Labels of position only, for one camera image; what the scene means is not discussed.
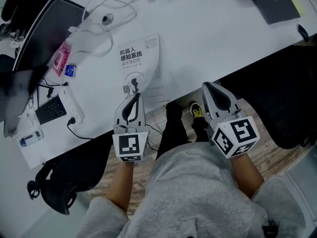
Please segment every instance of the gray sweatshirt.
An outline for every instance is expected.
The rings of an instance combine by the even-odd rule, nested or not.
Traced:
[[[185,144],[156,161],[134,216],[95,198],[77,238],[262,238],[268,219],[278,236],[301,237],[303,213],[278,177],[250,200],[236,186],[230,162],[208,143]]]

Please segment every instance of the black pants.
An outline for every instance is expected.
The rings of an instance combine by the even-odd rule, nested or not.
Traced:
[[[190,143],[187,138],[186,130],[184,128],[182,122],[183,111],[182,108],[171,102],[166,107],[166,117],[167,123],[166,128],[163,131],[162,140],[160,142],[158,148],[158,157],[160,157],[163,153],[183,144]],[[192,128],[194,129],[197,140],[196,142],[208,142],[207,132],[205,128],[207,128],[208,123],[205,118],[198,117],[194,119]]]

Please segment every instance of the sleeve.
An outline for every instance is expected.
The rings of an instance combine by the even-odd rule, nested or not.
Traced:
[[[301,237],[306,227],[304,214],[279,177],[265,181],[251,199],[263,207],[270,220],[278,223],[277,237]]]
[[[76,238],[117,237],[127,222],[126,214],[110,200],[94,198]]]

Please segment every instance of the power strip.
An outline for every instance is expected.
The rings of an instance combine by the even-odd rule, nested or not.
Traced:
[[[67,115],[70,118],[74,117],[76,123],[82,123],[83,119],[85,119],[84,113],[81,111],[69,86],[63,86],[58,96],[64,105]]]

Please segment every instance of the forearm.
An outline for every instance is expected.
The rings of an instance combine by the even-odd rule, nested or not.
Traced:
[[[242,154],[230,159],[233,174],[239,189],[249,198],[264,182],[264,178],[251,161],[248,154]]]
[[[106,198],[125,213],[128,211],[131,198],[133,169],[134,162],[121,162],[106,193]]]

